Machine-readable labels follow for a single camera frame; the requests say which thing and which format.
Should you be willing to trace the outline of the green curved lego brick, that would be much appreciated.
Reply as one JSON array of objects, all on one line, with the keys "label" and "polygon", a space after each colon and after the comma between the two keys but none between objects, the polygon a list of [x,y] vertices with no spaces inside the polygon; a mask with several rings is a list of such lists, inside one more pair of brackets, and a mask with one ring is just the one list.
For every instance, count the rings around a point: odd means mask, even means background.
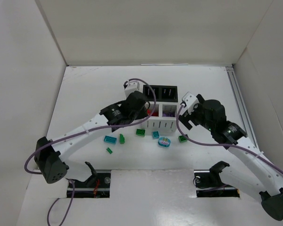
[{"label": "green curved lego brick", "polygon": [[125,144],[125,137],[123,134],[119,134],[119,143],[120,144]]}]

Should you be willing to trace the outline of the green 2x2 lego brick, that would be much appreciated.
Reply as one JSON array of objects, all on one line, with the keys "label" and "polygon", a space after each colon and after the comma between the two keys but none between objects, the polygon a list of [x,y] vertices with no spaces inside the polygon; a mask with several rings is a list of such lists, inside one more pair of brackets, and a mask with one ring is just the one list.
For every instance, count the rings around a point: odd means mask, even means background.
[{"label": "green 2x2 lego brick", "polygon": [[137,136],[144,137],[145,136],[145,131],[146,131],[145,129],[137,129],[135,134]]}]

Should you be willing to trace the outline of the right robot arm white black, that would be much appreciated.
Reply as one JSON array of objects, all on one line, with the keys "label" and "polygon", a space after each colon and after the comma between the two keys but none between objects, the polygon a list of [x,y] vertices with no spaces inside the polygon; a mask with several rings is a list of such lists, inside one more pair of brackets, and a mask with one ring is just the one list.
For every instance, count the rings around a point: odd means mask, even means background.
[{"label": "right robot arm white black", "polygon": [[216,184],[233,186],[258,201],[264,211],[277,221],[283,220],[283,170],[275,166],[257,149],[247,133],[236,123],[227,120],[225,107],[215,99],[187,92],[176,116],[176,124],[188,130],[193,126],[207,129],[215,143],[236,156],[254,175],[239,173],[233,165],[220,161],[209,171]]}]

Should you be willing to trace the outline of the purple round printed lego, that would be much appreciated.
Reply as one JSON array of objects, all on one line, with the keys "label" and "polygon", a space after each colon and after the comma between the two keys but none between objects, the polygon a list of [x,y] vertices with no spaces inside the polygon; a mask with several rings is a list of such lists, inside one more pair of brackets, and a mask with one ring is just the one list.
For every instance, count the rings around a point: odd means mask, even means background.
[{"label": "purple round printed lego", "polygon": [[175,117],[175,114],[174,113],[163,113],[163,117]]}]

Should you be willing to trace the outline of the red 2x4 lego brick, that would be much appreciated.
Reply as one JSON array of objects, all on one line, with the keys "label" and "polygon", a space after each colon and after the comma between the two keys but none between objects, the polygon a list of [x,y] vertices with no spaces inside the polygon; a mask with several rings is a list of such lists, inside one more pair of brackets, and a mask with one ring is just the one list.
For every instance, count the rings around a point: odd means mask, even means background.
[{"label": "red 2x4 lego brick", "polygon": [[151,115],[152,117],[159,117],[159,111],[154,111],[154,112],[152,113],[152,110],[148,109],[148,110],[147,110],[147,114],[148,114],[148,115]]}]

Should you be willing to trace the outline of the teal 2x4 lego brick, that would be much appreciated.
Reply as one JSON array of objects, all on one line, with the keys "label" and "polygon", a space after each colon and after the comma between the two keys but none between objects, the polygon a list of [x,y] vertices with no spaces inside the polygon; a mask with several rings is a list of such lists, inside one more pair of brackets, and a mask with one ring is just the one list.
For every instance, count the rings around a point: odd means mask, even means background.
[{"label": "teal 2x4 lego brick", "polygon": [[109,143],[109,144],[116,144],[117,143],[117,138],[116,137],[111,137],[111,136],[105,136],[104,140],[105,143]]}]

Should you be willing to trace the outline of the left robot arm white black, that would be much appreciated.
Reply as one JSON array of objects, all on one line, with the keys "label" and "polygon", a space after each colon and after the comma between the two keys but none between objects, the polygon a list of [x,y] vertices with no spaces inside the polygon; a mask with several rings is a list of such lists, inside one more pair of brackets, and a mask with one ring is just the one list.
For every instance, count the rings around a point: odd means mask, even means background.
[{"label": "left robot arm white black", "polygon": [[46,182],[53,184],[67,178],[89,183],[94,179],[91,164],[76,164],[68,158],[99,137],[130,125],[134,120],[144,121],[148,117],[145,104],[145,95],[135,91],[126,100],[105,107],[82,126],[54,141],[40,138],[37,142],[39,153],[34,161]]}]

